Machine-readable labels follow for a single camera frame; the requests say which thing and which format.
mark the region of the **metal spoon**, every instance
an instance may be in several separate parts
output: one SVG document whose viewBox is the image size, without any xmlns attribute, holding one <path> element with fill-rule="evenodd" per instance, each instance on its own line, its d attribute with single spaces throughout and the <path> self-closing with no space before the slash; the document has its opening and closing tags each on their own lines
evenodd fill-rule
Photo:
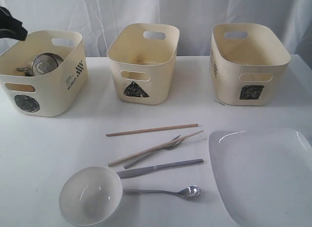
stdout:
<svg viewBox="0 0 312 227">
<path fill-rule="evenodd" d="M 177 138 L 179 138 L 180 136 L 181 136 L 181 135 L 176 136 L 175 138 L 172 139 L 172 141 L 175 140 L 175 139 L 177 139 Z M 128 168 L 130 168 L 130 167 L 132 167 L 132 166 L 138 164 L 139 162 L 145 160 L 146 158 L 148 158 L 148 157 L 150 157 L 150 156 L 152 156 L 152 155 L 154 155 L 154 154 L 160 152 L 161 150 L 173 150 L 173 149 L 177 148 L 177 146 L 178 146 L 181 142 L 183 142 L 183 141 L 184 141 L 184 140 L 182 140 L 182 141 L 180 141 L 180 142 L 177 142 L 177 143 L 170 144 L 170 145 L 168 145 L 168 146 L 166 146 L 166 147 L 163 147 L 163 148 L 161 148 L 161 149 L 159 149 L 159 150 L 156 150 L 156 151 L 153 151 L 153 152 L 151 152 L 151 153 L 142 155 L 142 156 L 140 156 L 140 157 L 138 157 L 138 158 L 134 158 L 134 159 L 131 160 L 129 163 L 125 164 L 123 167 L 124 167 L 125 169 L 128 169 Z"/>
<path fill-rule="evenodd" d="M 152 189 L 124 189 L 123 194 L 172 194 L 180 197 L 181 199 L 194 200 L 200 196 L 200 188 L 198 186 L 189 186 L 179 192 Z"/>
</svg>

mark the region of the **storage basket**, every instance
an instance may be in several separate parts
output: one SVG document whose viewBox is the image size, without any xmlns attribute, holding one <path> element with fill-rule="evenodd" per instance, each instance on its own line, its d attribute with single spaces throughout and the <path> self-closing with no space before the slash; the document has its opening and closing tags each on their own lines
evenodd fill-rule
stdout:
<svg viewBox="0 0 312 227">
<path fill-rule="evenodd" d="M 70 40 L 74 46 L 53 45 L 52 39 Z M 60 55 L 64 62 L 50 73 L 26 77 L 16 68 L 29 66 L 41 53 Z M 0 83 L 17 111 L 56 116 L 66 111 L 87 80 L 82 35 L 71 31 L 37 31 L 0 56 Z"/>
<path fill-rule="evenodd" d="M 248 23 L 215 26 L 210 57 L 216 96 L 232 105 L 268 103 L 291 60 L 272 30 Z"/>
<path fill-rule="evenodd" d="M 145 32 L 163 33 L 165 38 L 145 38 Z M 178 40 L 179 30 L 170 25 L 136 23 L 124 28 L 107 52 L 118 97 L 151 105 L 165 101 Z"/>
</svg>

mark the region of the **white table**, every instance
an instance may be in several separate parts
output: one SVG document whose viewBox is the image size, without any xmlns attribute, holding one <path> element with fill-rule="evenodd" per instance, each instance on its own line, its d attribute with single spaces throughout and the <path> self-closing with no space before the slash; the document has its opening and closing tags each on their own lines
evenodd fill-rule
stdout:
<svg viewBox="0 0 312 227">
<path fill-rule="evenodd" d="M 166 102 L 156 106 L 125 103 L 115 93 L 107 58 L 88 58 L 89 81 L 70 109 L 54 117 L 15 111 L 0 92 L 0 225 L 70 226 L 59 212 L 59 192 L 78 170 L 166 142 L 178 134 L 204 134 L 161 152 L 139 166 L 203 158 L 203 165 L 169 169 L 122 180 L 125 188 L 180 190 L 199 185 L 203 196 L 187 202 L 166 195 L 123 196 L 106 226 L 236 226 L 218 196 L 207 138 L 215 130 L 291 127 L 312 142 L 312 71 L 297 55 L 276 97 L 266 106 L 222 106 L 216 102 L 209 57 L 178 57 Z M 108 138 L 106 133 L 199 123 L 188 128 Z"/>
</svg>

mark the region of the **white bowl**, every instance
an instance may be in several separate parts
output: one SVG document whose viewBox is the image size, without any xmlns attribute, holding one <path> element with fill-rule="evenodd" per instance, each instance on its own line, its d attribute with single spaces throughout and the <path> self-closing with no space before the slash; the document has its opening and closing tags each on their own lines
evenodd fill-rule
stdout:
<svg viewBox="0 0 312 227">
<path fill-rule="evenodd" d="M 102 224 L 117 209 L 122 197 L 119 176 L 107 167 L 87 167 L 75 173 L 63 186 L 59 208 L 72 225 Z"/>
</svg>

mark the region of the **white plate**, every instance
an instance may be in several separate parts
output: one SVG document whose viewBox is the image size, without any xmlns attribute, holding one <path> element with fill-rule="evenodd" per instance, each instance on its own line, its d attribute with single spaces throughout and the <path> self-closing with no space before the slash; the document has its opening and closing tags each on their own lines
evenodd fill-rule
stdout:
<svg viewBox="0 0 312 227">
<path fill-rule="evenodd" d="M 312 148 L 292 129 L 219 131 L 209 136 L 224 207 L 243 227 L 312 226 Z"/>
</svg>

